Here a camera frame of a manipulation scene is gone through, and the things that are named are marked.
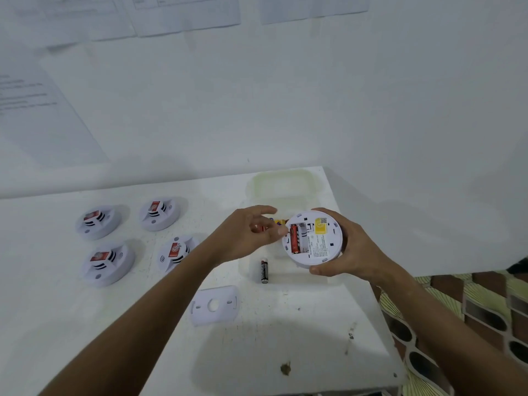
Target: hand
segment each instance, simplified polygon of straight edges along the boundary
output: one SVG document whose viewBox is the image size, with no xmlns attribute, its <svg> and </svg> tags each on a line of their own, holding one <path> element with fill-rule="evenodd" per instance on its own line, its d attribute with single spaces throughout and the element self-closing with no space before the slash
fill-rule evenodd
<svg viewBox="0 0 528 396">
<path fill-rule="evenodd" d="M 214 250 L 218 264 L 245 257 L 287 234 L 286 226 L 277 225 L 272 219 L 262 216 L 276 212 L 277 209 L 269 205 L 239 208 L 203 243 Z"/>
<path fill-rule="evenodd" d="M 380 285 L 396 263 L 379 249 L 359 224 L 326 208 L 314 208 L 314 210 L 327 213 L 341 226 L 343 254 L 334 260 L 311 266 L 310 273 L 326 277 L 350 273 L 375 285 Z"/>
</svg>

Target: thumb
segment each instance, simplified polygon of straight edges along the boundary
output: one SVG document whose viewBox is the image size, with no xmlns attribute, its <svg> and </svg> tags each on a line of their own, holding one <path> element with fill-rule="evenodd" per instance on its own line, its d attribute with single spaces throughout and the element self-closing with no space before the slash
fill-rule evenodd
<svg viewBox="0 0 528 396">
<path fill-rule="evenodd" d="M 267 231 L 257 234 L 257 237 L 260 245 L 265 246 L 267 244 L 275 243 L 287 233 L 288 228 L 286 226 L 277 225 L 276 227 L 271 227 Z"/>
<path fill-rule="evenodd" d="M 334 275 L 339 275 L 340 273 L 345 273 L 346 265 L 345 259 L 342 257 L 336 258 L 332 261 L 327 261 L 318 266 L 311 266 L 310 273 L 313 275 L 321 275 L 324 277 L 333 277 Z"/>
</svg>

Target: person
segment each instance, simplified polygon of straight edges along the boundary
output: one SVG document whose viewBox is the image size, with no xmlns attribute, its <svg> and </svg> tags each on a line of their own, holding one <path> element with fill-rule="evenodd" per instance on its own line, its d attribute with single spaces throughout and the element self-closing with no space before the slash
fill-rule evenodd
<svg viewBox="0 0 528 396">
<path fill-rule="evenodd" d="M 352 274 L 381 287 L 426 344 L 457 395 L 514 396 L 528 393 L 528 375 L 513 360 L 479 337 L 387 257 L 362 227 L 337 212 L 343 230 L 342 254 L 312 266 L 310 273 Z M 216 266 L 273 243 L 288 230 L 256 205 L 233 212 L 128 311 L 86 346 L 41 392 L 48 395 L 137 395 L 198 287 Z"/>
</svg>

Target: red sticker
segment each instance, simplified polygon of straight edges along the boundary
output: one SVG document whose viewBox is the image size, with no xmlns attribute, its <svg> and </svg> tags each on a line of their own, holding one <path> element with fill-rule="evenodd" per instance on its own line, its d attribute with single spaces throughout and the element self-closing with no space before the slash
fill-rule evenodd
<svg viewBox="0 0 528 396">
<path fill-rule="evenodd" d="M 168 253 L 169 257 L 178 257 L 178 254 L 180 252 L 180 244 L 173 243 L 172 246 L 170 246 L 170 250 L 170 253 Z"/>
<path fill-rule="evenodd" d="M 150 205 L 150 208 L 148 209 L 149 212 L 153 213 L 158 209 L 158 206 L 160 205 L 160 202 L 152 202 Z"/>
<path fill-rule="evenodd" d="M 91 212 L 91 213 L 86 214 L 86 215 L 84 216 L 83 221 L 86 221 L 87 219 L 90 219 L 90 218 L 94 218 L 94 217 L 96 217 L 96 216 L 98 216 L 98 215 L 99 215 L 99 210 L 97 210 L 97 211 L 93 211 L 93 212 Z"/>
<path fill-rule="evenodd" d="M 109 251 L 98 251 L 93 255 L 93 257 L 90 259 L 90 261 L 102 261 L 106 260 L 108 255 L 110 254 Z"/>
</svg>

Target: patterned carpet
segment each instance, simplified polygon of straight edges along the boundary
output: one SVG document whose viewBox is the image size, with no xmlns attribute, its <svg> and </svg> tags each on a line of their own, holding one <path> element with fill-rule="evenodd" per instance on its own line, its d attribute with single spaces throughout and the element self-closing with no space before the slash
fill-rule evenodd
<svg viewBox="0 0 528 396">
<path fill-rule="evenodd" d="M 516 271 L 520 270 L 510 268 L 508 271 L 417 277 L 415 280 L 492 346 L 528 370 L 528 273 Z M 372 395 L 455 395 L 398 308 L 380 288 L 373 289 L 409 380 L 399 388 Z"/>
</svg>

